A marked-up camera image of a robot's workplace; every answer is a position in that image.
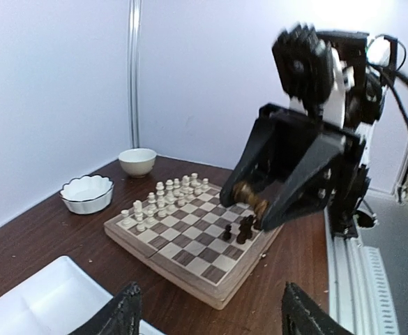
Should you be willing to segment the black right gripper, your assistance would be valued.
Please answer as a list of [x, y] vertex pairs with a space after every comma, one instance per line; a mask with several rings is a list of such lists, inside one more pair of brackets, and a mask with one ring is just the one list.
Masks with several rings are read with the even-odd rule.
[[295, 110], [266, 104], [259, 109], [245, 149], [220, 191], [220, 203], [238, 201], [234, 187], [247, 181], [256, 191], [273, 182], [279, 194], [262, 216], [265, 232], [323, 209], [336, 195], [365, 195], [366, 140], [349, 129], [316, 124]]

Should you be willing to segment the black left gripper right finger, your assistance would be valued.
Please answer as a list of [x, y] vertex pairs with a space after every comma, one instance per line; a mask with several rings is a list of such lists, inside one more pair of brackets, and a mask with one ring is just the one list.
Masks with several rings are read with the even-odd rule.
[[282, 296], [282, 334], [353, 335], [292, 282]]

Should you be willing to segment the dark rook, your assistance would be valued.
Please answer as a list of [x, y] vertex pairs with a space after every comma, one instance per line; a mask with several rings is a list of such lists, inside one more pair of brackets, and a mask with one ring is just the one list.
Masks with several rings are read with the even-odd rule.
[[258, 217], [264, 215], [264, 212], [269, 205], [269, 202], [256, 194], [256, 192], [253, 191], [252, 186], [246, 181], [240, 181], [235, 184], [232, 193], [236, 203], [249, 205]]

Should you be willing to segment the dark chess piece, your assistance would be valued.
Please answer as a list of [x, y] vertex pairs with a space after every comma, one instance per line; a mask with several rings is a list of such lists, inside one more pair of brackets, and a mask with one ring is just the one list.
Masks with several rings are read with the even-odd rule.
[[252, 239], [252, 227], [255, 222], [255, 217], [253, 215], [245, 216], [239, 223], [239, 233], [236, 237], [236, 242], [238, 244], [245, 244], [249, 239]]

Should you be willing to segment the white plastic compartment tray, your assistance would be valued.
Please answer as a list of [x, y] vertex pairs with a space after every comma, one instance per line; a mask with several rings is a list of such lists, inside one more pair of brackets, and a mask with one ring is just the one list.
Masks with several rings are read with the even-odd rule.
[[112, 298], [62, 255], [0, 297], [0, 334], [68, 334]]

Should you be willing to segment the dark pawn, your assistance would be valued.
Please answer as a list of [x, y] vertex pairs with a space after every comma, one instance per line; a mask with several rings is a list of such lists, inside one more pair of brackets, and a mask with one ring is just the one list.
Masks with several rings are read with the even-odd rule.
[[231, 238], [232, 238], [232, 226], [230, 224], [227, 224], [222, 234], [222, 239], [224, 241], [229, 241]]

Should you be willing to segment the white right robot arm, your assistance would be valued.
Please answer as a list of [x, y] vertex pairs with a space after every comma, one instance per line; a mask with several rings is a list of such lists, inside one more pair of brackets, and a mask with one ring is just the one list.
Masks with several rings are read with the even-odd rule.
[[397, 66], [398, 40], [296, 25], [271, 50], [289, 105], [259, 109], [220, 203], [252, 208], [241, 220], [240, 242], [321, 210], [334, 237], [355, 238], [359, 225], [375, 221], [360, 210], [373, 128], [386, 91], [396, 80], [408, 86]]

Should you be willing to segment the white knight right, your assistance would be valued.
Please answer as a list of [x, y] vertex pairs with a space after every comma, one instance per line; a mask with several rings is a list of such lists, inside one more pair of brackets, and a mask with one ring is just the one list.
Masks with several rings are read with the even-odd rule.
[[184, 175], [181, 180], [181, 193], [186, 195], [188, 193], [189, 187], [190, 187], [190, 177], [188, 175]]

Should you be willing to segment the white knight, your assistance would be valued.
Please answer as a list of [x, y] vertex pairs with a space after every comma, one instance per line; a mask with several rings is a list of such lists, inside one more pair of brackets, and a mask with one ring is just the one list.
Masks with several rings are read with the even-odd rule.
[[140, 200], [136, 200], [133, 202], [133, 209], [134, 209], [134, 218], [137, 222], [143, 221], [143, 208], [142, 202]]
[[189, 187], [190, 187], [190, 177], [188, 175], [184, 175], [181, 180], [181, 193], [186, 195], [188, 193]]

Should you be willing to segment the white bishop right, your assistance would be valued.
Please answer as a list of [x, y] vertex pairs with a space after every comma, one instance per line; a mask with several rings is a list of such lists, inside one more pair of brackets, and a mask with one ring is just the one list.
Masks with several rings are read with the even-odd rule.
[[181, 181], [179, 178], [174, 179], [173, 188], [173, 195], [177, 198], [181, 193]]

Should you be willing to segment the white king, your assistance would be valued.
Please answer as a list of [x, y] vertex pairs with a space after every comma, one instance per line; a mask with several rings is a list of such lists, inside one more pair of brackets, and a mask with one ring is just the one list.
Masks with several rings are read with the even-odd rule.
[[166, 196], [165, 199], [169, 204], [173, 204], [175, 201], [175, 197], [173, 194], [174, 191], [174, 182], [171, 179], [168, 179], [165, 182], [165, 189], [166, 189]]

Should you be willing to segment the white bishop left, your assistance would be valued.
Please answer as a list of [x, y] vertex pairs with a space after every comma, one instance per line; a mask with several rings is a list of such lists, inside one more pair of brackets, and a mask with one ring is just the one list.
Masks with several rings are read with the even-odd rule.
[[149, 209], [152, 211], [155, 211], [157, 209], [157, 200], [156, 200], [156, 194], [154, 192], [150, 192], [148, 194], [148, 203], [149, 203]]

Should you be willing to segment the white queen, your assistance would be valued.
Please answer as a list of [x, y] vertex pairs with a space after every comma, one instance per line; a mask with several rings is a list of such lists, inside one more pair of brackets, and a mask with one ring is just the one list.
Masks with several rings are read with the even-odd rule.
[[162, 181], [158, 181], [156, 184], [156, 204], [160, 205], [160, 201], [164, 200], [165, 186]]

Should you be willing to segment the white scalloped bowl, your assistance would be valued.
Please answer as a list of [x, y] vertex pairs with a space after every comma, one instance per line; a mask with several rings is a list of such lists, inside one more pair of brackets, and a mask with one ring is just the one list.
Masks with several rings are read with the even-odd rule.
[[110, 205], [113, 190], [114, 182], [109, 177], [84, 175], [64, 184], [59, 196], [71, 213], [89, 215]]

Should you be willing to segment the cream round bowl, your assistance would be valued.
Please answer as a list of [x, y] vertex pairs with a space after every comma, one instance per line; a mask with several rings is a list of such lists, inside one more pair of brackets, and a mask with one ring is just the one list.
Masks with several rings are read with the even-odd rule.
[[148, 175], [156, 162], [157, 153], [148, 148], [135, 148], [122, 151], [118, 160], [122, 170], [132, 178]]

